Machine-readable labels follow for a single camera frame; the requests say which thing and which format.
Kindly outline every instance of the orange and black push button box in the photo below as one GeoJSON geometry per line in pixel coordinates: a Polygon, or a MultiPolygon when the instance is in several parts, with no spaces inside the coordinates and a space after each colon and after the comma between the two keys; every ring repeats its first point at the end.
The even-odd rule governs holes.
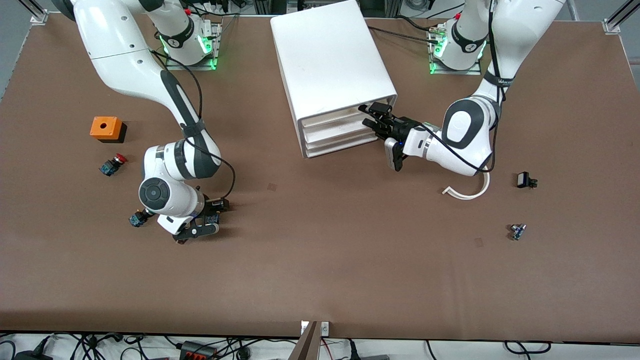
{"type": "Polygon", "coordinates": [[[115,116],[96,116],[93,118],[89,135],[101,142],[123,143],[127,134],[127,124],[115,116]]]}

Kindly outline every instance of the white open container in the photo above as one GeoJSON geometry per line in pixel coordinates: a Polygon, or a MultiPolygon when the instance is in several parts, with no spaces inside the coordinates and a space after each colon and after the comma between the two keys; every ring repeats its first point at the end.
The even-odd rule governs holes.
{"type": "Polygon", "coordinates": [[[374,141],[361,104],[396,90],[355,0],[271,19],[282,82],[306,158],[374,141]]]}

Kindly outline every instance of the white curved tube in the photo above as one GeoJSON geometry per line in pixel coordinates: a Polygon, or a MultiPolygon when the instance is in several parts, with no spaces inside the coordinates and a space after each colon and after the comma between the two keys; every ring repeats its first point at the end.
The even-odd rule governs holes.
{"type": "Polygon", "coordinates": [[[451,188],[451,186],[448,186],[442,193],[446,194],[448,193],[449,195],[455,197],[456,199],[460,199],[460,200],[473,200],[476,197],[484,194],[484,192],[489,189],[489,181],[490,181],[490,176],[488,172],[484,172],[484,184],[482,185],[482,189],[480,190],[479,193],[475,194],[475,195],[463,195],[459,192],[457,192],[456,190],[453,190],[451,188]]]}

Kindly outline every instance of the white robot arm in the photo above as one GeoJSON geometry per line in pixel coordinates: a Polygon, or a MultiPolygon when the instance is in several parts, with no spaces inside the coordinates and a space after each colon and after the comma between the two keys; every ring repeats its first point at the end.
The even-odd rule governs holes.
{"type": "Polygon", "coordinates": [[[448,43],[440,55],[445,65],[454,69],[471,67],[480,51],[479,41],[489,34],[493,35],[492,57],[497,59],[499,73],[492,63],[476,92],[449,106],[441,129],[396,118],[390,113],[391,107],[383,104],[361,109],[373,117],[363,124],[385,141],[388,163],[396,171],[407,156],[435,161],[466,176],[487,171],[482,169],[492,155],[489,132],[497,125],[504,93],[564,0],[499,1],[489,13],[492,4],[493,0],[467,0],[460,19],[446,23],[447,35],[458,32],[462,36],[447,36],[448,43]]]}
{"type": "MultiPolygon", "coordinates": [[[[179,0],[58,0],[56,5],[66,8],[67,15],[74,14],[89,58],[108,87],[166,106],[182,129],[183,139],[178,142],[147,149],[138,192],[145,211],[131,218],[137,227],[159,214],[158,222],[175,238],[207,202],[202,192],[184,180],[213,176],[221,163],[220,150],[179,82],[153,59],[132,15],[146,13],[169,45],[172,58],[186,65],[207,55],[201,35],[208,20],[188,17],[179,0]]],[[[215,233],[218,225],[191,231],[196,232],[189,237],[215,233]]]]}

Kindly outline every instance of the brown table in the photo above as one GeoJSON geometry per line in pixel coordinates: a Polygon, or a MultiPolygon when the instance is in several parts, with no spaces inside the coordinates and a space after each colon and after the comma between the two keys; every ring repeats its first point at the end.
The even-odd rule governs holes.
{"type": "MultiPolygon", "coordinates": [[[[430,76],[423,44],[374,37],[397,115],[441,124],[480,80],[430,76]]],[[[329,320],[336,337],[640,341],[640,96],[599,23],[554,23],[523,64],[470,202],[440,192],[481,178],[418,159],[395,173],[381,142],[303,159],[268,18],[237,20],[218,65],[197,75],[234,209],[177,245],[127,223],[145,149],[180,137],[169,111],[105,86],[61,15],[31,30],[0,104],[0,329],[295,336],[329,320]],[[89,137],[96,115],[126,121],[126,142],[89,137]],[[131,163],[108,178],[115,152],[131,163]],[[539,188],[515,187],[524,170],[539,188]]]]}

